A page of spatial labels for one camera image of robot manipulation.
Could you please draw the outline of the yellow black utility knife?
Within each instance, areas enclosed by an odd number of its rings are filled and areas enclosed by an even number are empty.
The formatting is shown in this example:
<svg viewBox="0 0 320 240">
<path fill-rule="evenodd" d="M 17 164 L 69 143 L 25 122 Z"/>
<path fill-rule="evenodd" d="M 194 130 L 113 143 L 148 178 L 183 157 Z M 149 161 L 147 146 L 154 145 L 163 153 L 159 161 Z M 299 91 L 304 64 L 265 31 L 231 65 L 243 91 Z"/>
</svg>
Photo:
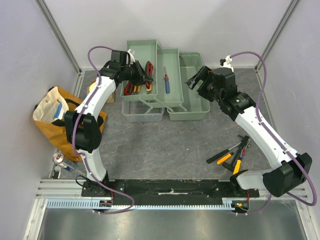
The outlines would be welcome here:
<svg viewBox="0 0 320 240">
<path fill-rule="evenodd" d="M 135 86 L 135 87 L 134 87 L 133 93 L 136 95 L 136 94 L 138 94 L 140 91 L 141 91 L 141 86 L 138 85 L 138 86 Z"/>
</svg>

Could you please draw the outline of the green clear-lid toolbox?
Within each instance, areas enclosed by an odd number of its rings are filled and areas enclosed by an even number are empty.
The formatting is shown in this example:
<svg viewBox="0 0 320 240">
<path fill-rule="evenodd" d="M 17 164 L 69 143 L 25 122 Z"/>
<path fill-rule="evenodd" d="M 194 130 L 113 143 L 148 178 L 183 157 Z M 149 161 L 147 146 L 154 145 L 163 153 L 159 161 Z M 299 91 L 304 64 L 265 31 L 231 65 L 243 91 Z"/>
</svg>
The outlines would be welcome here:
<svg viewBox="0 0 320 240">
<path fill-rule="evenodd" d="M 147 61 L 153 64 L 151 92 L 147 92 L 146 86 L 142 85 L 138 94 L 133 91 L 125 96 L 127 82 L 121 87 L 121 113 L 127 121 L 160 122 L 164 112 L 168 112 L 171 121 L 199 121 L 206 117 L 210 111 L 209 101 L 188 89 L 185 83 L 203 65 L 198 52 L 162 48 L 155 39 L 128 40 L 126 48 L 135 51 L 134 57 L 142 67 L 146 66 Z M 164 67 L 169 80 L 169 94 L 165 91 Z"/>
</svg>

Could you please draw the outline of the blue red screwdriver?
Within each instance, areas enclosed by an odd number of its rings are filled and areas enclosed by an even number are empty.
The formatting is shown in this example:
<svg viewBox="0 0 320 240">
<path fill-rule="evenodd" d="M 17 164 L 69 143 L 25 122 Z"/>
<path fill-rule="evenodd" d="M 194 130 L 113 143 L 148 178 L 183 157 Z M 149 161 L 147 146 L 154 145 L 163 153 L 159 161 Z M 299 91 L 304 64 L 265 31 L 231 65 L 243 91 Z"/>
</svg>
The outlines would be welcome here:
<svg viewBox="0 0 320 240">
<path fill-rule="evenodd" d="M 165 93 L 169 94 L 170 93 L 170 84 L 169 84 L 169 77 L 168 77 L 166 67 L 164 67 L 164 84 L 165 84 Z"/>
</svg>

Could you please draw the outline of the black handled tool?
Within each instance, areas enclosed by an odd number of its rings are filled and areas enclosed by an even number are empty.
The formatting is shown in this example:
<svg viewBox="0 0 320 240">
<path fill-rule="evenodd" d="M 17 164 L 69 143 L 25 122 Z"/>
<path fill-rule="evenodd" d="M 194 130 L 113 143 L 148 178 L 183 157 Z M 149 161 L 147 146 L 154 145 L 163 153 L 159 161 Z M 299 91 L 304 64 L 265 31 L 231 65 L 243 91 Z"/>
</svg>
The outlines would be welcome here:
<svg viewBox="0 0 320 240">
<path fill-rule="evenodd" d="M 233 146 L 221 151 L 220 153 L 214 155 L 213 157 L 207 159 L 206 160 L 207 164 L 211 164 L 212 162 L 214 162 L 214 161 L 218 160 L 219 158 L 225 156 L 227 153 L 229 153 L 232 149 L 238 147 L 240 144 L 241 144 L 241 142 L 238 142 L 237 144 L 235 144 L 235 145 L 233 145 Z"/>
</svg>

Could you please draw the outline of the orange handled screwdriver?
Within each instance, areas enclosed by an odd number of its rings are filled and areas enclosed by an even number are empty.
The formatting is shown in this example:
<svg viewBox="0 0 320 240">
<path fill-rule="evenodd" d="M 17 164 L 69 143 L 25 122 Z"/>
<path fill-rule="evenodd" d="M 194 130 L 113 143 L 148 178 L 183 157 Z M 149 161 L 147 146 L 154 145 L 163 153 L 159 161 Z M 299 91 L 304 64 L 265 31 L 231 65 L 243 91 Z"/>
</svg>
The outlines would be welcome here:
<svg viewBox="0 0 320 240">
<path fill-rule="evenodd" d="M 223 156 L 222 158 L 220 158 L 216 163 L 217 163 L 218 165 L 221 165 L 222 163 L 224 163 L 225 161 L 227 161 L 229 158 L 231 158 L 232 155 L 233 155 L 232 153 L 229 153 L 229 154 Z"/>
</svg>

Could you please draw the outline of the red black utility knife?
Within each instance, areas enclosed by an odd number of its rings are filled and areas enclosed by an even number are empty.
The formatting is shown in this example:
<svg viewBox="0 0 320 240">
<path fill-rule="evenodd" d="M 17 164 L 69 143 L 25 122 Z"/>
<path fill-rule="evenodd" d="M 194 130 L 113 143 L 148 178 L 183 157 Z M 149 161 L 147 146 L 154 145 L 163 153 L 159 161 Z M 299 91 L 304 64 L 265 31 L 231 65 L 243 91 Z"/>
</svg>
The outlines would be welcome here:
<svg viewBox="0 0 320 240">
<path fill-rule="evenodd" d="M 125 95 L 125 96 L 129 96 L 129 95 L 131 95 L 132 93 L 133 93 L 133 91 L 134 91 L 134 85 L 130 82 L 130 81 L 128 81 L 127 82 L 127 85 L 125 86 L 125 88 L 124 88 L 124 90 L 123 90 L 123 94 Z"/>
</svg>

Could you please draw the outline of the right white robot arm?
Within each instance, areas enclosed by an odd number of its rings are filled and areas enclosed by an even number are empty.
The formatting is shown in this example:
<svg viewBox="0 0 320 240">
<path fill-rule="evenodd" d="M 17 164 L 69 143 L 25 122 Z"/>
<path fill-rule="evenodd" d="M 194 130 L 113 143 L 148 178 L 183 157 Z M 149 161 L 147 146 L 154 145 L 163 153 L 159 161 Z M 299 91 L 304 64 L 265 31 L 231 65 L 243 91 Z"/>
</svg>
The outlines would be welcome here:
<svg viewBox="0 0 320 240">
<path fill-rule="evenodd" d="M 222 112 L 249 134 L 269 162 L 270 169 L 237 173 L 236 180 L 229 184 L 233 196 L 240 197 L 247 189 L 266 189 L 273 196 L 281 197 L 306 181 L 302 169 L 309 172 L 311 156 L 306 152 L 299 154 L 261 115 L 257 116 L 256 103 L 247 93 L 238 91 L 230 68 L 212 70 L 204 65 L 185 83 L 191 90 L 197 88 L 204 99 L 217 101 Z"/>
</svg>

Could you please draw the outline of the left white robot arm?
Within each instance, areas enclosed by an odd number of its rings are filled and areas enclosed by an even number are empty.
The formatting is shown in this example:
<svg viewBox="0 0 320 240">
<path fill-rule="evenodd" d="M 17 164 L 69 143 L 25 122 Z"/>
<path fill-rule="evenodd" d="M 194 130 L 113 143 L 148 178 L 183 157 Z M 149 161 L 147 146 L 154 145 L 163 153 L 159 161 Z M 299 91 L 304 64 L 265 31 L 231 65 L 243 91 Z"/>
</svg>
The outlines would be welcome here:
<svg viewBox="0 0 320 240">
<path fill-rule="evenodd" d="M 92 190 L 103 197 L 110 192 L 110 184 L 105 181 L 108 178 L 107 170 L 99 152 L 102 140 L 98 124 L 100 112 L 108 97 L 122 82 L 140 86 L 153 82 L 153 78 L 135 59 L 132 49 L 111 50 L 110 60 L 101 69 L 97 69 L 96 74 L 93 89 L 75 110 L 68 110 L 64 114 L 64 123 L 66 138 L 74 155 L 82 158 L 87 177 L 95 181 Z"/>
</svg>

